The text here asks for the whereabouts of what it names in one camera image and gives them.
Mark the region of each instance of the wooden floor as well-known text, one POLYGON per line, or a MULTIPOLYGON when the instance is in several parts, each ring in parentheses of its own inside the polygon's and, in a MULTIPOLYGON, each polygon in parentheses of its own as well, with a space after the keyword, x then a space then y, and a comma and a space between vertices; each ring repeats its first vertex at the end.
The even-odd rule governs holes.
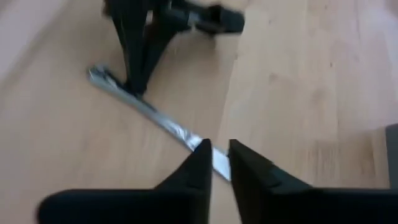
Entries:
MULTIPOLYGON (((384 128, 398 122, 396 0, 234 0, 242 36, 173 40, 148 101, 224 149, 237 138, 317 186, 388 187, 384 128)), ((0 222, 33 223, 46 195, 147 188, 188 151, 91 86, 107 63, 123 77, 101 1, 71 0, 0 83, 0 222)), ((213 178, 211 223, 239 223, 213 178)))

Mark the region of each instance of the black bracket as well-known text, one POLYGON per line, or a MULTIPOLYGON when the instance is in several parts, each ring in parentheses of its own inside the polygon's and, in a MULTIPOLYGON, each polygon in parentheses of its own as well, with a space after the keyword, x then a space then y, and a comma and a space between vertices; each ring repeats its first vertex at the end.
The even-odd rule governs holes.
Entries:
POLYGON ((104 12, 123 48, 125 89, 142 95, 167 44, 179 32, 196 28, 210 36, 242 33, 244 17, 220 5, 202 7, 184 0, 105 0, 104 12), (148 12, 152 21, 147 24, 148 12))

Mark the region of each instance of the black plastic stand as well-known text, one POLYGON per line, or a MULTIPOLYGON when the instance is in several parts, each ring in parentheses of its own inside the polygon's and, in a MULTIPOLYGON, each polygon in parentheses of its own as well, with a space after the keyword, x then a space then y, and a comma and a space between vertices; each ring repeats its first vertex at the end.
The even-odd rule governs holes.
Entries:
MULTIPOLYGON (((232 187, 243 224, 397 223, 396 190, 322 189, 231 140, 232 187)), ((152 190, 68 190, 45 199, 39 224, 208 223, 211 142, 152 190)))
POLYGON ((241 33, 244 17, 220 5, 201 7, 184 0, 106 0, 124 52, 129 93, 142 95, 157 62, 179 32, 196 28, 209 35, 241 33), (146 24, 152 11, 152 22, 146 24))

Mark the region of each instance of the black object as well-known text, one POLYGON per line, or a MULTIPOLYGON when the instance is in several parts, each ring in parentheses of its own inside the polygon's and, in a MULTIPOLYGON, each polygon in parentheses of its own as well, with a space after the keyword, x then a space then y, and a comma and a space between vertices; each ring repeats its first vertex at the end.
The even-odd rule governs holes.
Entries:
POLYGON ((49 196, 39 207, 38 223, 207 223, 211 155, 205 139, 151 190, 67 190, 49 196))
MULTIPOLYGON (((243 224, 397 223, 398 192, 321 189, 298 180, 237 140, 230 141, 232 187, 243 224)), ((39 224, 208 223, 211 142, 152 190, 68 190, 40 205, 39 224)))
POLYGON ((398 124, 386 128, 386 145, 390 187, 398 189, 398 124))
POLYGON ((241 33, 244 17, 220 5, 201 7, 184 0, 105 0, 124 52, 125 88, 135 95, 147 82, 170 40, 195 27, 209 35, 241 33), (152 22, 146 25, 148 11, 152 22))

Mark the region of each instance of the metal rod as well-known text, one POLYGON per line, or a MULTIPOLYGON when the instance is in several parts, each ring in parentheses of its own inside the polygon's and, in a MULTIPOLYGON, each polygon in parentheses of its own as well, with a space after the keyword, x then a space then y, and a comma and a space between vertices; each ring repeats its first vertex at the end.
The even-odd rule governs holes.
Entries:
MULTIPOLYGON (((134 106, 140 113, 148 117, 158 126, 164 128, 189 150, 194 151, 201 143, 203 138, 199 135, 192 133, 188 129, 179 125, 173 119, 162 114, 143 99, 135 97, 124 90, 124 88, 115 78, 113 78, 112 74, 104 66, 95 65, 88 70, 88 74, 92 84, 112 93, 112 95, 117 96, 125 103, 134 106)), ((228 157, 216 147, 213 147, 213 168, 226 180, 231 181, 231 170, 229 167, 228 157)))

